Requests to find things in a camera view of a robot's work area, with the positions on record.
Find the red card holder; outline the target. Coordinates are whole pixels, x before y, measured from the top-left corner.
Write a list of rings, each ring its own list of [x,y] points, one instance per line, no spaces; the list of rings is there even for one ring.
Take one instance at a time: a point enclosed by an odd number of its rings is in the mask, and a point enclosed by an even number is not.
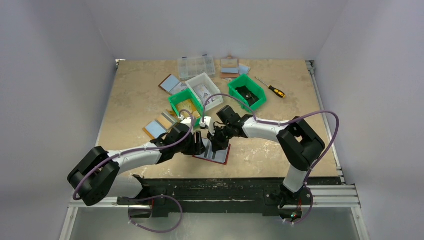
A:
[[[200,155],[193,155],[193,158],[205,160],[208,162],[226,165],[229,158],[229,153],[231,149],[231,144],[228,145],[226,150],[218,150],[216,152],[212,151],[212,143],[209,139],[203,138],[202,142],[205,146],[205,151]]]

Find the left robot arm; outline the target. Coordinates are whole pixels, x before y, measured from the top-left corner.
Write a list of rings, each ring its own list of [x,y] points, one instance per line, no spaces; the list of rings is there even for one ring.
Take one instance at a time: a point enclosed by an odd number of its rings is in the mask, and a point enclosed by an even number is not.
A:
[[[141,177],[125,179],[131,190],[118,193],[118,176],[143,166],[158,165],[171,160],[176,154],[193,156],[206,150],[202,133],[178,123],[169,133],[135,148],[107,151],[101,146],[92,148],[69,173],[67,181],[73,187],[73,200],[86,206],[98,204],[107,197],[128,197],[138,205],[146,203],[149,191]]]

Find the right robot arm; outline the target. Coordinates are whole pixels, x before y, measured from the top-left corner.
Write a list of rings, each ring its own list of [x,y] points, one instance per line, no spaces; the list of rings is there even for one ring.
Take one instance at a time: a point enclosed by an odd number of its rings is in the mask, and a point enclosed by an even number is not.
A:
[[[221,121],[220,126],[212,123],[211,117],[205,117],[200,123],[208,130],[212,151],[227,149],[232,138],[263,139],[280,144],[290,163],[280,196],[288,204],[298,200],[309,170],[326,148],[312,127],[300,117],[291,121],[272,121],[252,114],[240,116],[228,105],[216,115]]]

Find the tan open card holder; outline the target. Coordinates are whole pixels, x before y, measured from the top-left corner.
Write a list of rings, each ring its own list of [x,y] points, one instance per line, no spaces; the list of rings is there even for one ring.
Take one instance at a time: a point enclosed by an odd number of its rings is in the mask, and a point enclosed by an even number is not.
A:
[[[153,121],[149,122],[142,130],[153,140],[167,133],[179,121],[179,117],[174,112],[165,110]]]

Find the black VIP card stack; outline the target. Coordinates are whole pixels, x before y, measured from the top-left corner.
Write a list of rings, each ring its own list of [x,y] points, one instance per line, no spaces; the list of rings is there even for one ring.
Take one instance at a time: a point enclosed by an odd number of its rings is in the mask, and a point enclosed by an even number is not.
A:
[[[259,101],[259,97],[250,91],[246,86],[238,87],[236,90],[247,101],[247,104],[250,107]]]

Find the green bin with black cards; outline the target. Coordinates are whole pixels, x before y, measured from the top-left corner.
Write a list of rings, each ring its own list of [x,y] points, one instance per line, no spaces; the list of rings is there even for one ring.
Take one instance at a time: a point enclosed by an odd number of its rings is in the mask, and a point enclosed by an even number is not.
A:
[[[227,86],[230,96],[239,99],[253,111],[259,109],[267,101],[264,89],[246,74],[233,79]]]

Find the silver VIP card stack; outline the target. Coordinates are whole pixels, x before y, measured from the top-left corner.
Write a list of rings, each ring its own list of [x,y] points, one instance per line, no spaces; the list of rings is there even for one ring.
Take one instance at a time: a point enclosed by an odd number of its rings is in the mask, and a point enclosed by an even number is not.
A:
[[[213,103],[216,100],[215,97],[212,97],[207,101],[207,99],[213,94],[208,90],[208,88],[204,84],[199,84],[193,89],[196,95],[201,100],[202,104],[209,105],[210,103]]]

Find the green bin with gold cards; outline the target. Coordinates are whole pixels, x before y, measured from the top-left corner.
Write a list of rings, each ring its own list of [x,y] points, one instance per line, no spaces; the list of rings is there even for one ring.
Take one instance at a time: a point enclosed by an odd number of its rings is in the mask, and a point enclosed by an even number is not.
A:
[[[192,90],[185,89],[170,96],[168,101],[177,115],[179,115],[181,110],[187,110],[195,118],[194,127],[196,128],[200,126],[201,119],[204,116],[204,106],[202,102],[197,99]]]

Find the brown open card holder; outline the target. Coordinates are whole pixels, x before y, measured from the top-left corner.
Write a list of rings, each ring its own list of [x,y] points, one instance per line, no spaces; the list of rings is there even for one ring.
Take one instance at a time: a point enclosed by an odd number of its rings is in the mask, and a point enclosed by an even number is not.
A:
[[[163,91],[167,92],[169,95],[176,95],[188,88],[188,86],[173,74],[170,74],[165,78],[158,87]]]

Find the white plastic bin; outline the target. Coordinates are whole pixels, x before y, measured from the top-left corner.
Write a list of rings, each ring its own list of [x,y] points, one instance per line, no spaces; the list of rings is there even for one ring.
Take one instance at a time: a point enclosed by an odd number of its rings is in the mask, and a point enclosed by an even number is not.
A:
[[[206,74],[202,73],[198,76],[195,76],[185,82],[187,87],[194,92],[196,98],[199,100],[203,106],[206,103],[207,98],[211,95],[220,94],[221,91],[211,80],[211,78]],[[223,104],[224,100],[221,95],[212,97],[205,106],[205,111],[208,112],[213,108],[218,107]]]

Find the yellow black screwdriver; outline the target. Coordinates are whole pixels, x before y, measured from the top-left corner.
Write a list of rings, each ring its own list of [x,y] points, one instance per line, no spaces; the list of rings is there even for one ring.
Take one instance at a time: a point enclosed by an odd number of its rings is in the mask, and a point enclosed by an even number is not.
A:
[[[255,77],[258,81],[260,81],[262,84],[264,84],[264,85],[266,85],[267,86],[267,88],[269,89],[269,90],[271,90],[276,96],[278,96],[279,98],[285,98],[286,97],[286,94],[282,91],[282,90],[280,90],[280,89],[278,89],[278,88],[275,88],[275,87],[273,87],[272,85],[269,85],[269,84],[267,84],[267,83],[265,83],[263,80],[261,80],[259,77]]]

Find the clear compartment organizer box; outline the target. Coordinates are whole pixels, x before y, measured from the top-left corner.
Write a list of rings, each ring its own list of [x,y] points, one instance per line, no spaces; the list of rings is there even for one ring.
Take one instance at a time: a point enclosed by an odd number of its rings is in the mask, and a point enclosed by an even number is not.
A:
[[[197,57],[181,57],[177,59],[178,75],[183,81],[203,73],[208,76],[216,74],[214,58],[207,54]]]

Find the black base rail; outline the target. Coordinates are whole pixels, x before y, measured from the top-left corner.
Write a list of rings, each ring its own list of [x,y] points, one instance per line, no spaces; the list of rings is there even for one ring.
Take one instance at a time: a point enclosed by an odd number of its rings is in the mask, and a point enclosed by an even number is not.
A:
[[[144,179],[144,193],[135,199],[119,197],[117,204],[152,207],[153,218],[179,212],[274,217],[281,214],[281,203],[288,208],[311,204],[312,194],[306,189],[297,198],[282,193],[283,181],[282,177]]]

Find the aluminium frame rail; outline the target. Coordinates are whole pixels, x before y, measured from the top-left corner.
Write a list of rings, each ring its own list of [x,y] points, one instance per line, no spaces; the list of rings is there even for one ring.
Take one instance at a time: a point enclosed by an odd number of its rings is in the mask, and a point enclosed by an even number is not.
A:
[[[311,185],[314,208],[356,208],[360,207],[360,199],[354,185]]]

